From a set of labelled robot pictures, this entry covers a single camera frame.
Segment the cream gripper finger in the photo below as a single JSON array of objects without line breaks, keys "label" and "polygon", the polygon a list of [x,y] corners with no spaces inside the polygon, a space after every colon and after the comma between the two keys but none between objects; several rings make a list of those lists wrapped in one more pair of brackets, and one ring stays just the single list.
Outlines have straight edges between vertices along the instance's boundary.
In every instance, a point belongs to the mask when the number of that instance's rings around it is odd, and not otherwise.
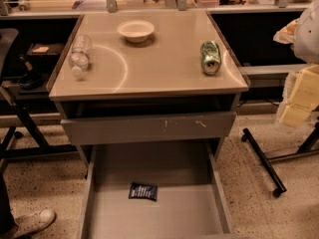
[{"label": "cream gripper finger", "polygon": [[299,126],[319,106],[319,65],[311,65],[298,73],[289,73],[279,105],[278,120],[288,126]]}]

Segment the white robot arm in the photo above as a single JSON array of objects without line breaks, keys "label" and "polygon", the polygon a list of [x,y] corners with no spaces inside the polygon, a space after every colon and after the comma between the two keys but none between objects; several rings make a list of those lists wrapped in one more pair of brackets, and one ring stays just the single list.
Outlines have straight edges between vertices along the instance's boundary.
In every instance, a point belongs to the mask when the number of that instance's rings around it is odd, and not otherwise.
[{"label": "white robot arm", "polygon": [[289,73],[277,115],[280,123],[298,126],[319,106],[319,0],[313,0],[298,19],[277,31],[273,40],[291,44],[296,58],[308,66]]}]

